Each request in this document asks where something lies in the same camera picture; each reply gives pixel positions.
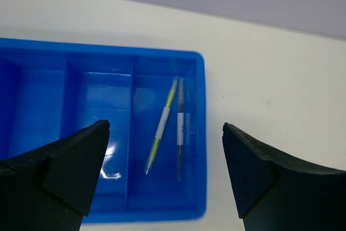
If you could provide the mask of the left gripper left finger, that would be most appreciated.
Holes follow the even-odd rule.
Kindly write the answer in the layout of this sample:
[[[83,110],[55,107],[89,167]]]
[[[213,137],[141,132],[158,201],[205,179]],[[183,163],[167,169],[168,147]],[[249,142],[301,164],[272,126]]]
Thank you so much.
[[[109,142],[99,120],[1,161],[1,230],[79,230],[88,216]]]

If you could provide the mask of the black and white pen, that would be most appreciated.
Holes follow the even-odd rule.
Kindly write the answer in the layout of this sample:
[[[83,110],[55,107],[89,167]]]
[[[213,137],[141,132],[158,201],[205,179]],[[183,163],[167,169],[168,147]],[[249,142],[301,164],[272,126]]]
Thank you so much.
[[[182,179],[182,148],[184,142],[184,90],[183,79],[179,79],[178,85],[178,111],[177,111],[177,179]]]

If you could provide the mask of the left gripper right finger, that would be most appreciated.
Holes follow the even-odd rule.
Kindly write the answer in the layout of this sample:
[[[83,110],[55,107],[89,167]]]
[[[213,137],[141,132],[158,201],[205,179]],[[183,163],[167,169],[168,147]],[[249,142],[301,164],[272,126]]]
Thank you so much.
[[[246,230],[345,230],[345,171],[294,157],[229,123],[222,143]]]

